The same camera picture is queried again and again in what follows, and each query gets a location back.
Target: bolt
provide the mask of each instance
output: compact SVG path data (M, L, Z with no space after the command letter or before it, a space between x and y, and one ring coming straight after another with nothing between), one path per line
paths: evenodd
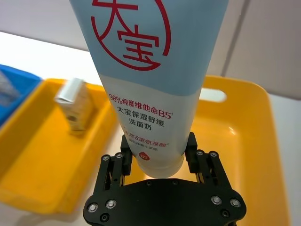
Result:
M103 157L103 160L104 160L104 161L107 161L107 160L109 160L109 158L110 158L109 156L105 155L105 156Z
M240 202L238 200L236 200L236 199L231 199L230 203L234 207L240 207Z
M178 181L177 180L173 180L173 185L178 185Z
M222 210L221 214L224 218L230 217L230 213L227 210Z
M107 201L107 204L105 205L108 209L113 209L116 206L116 201L111 199Z
M212 157L216 157L216 156L217 156L217 153L216 153L216 152L211 152L210 155L211 155Z
M108 213L104 213L100 216L101 222L107 222L109 220L110 215Z
M221 205L222 200L218 196L212 196L211 201L213 202L214 205Z
M97 208L98 208L98 205L97 205L96 203L93 203L93 204L91 204L91 205L89 206L88 212L89 212L89 213L94 213L94 212L97 210Z

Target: blue container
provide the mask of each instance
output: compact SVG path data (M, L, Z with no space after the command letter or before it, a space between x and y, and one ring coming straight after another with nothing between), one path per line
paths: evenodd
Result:
M11 84L19 91L20 96L8 106L0 105L0 126L14 112L14 110L27 98L27 96L39 84L41 78L31 73L18 70L13 67L0 65L0 70L8 78Z

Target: table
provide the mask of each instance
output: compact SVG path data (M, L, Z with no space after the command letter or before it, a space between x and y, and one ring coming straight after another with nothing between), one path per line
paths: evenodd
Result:
M89 52L59 46L38 40L23 38L0 32L0 64L31 72L43 79L82 78L86 82L99 84L101 81ZM284 169L291 222L301 225L301 102L269 95L274 113L280 154ZM201 98L215 99L218 94L209 90L202 91ZM119 151L123 131L119 126L108 144L107 153ZM95 177L91 177L76 210L70 214L41 216L16 210L0 203L0 226L84 226L82 217L84 203L93 190Z

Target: white box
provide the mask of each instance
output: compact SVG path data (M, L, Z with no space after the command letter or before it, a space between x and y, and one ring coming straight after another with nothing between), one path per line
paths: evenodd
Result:
M71 130L85 130L94 111L93 101L82 79L67 81L55 97Z

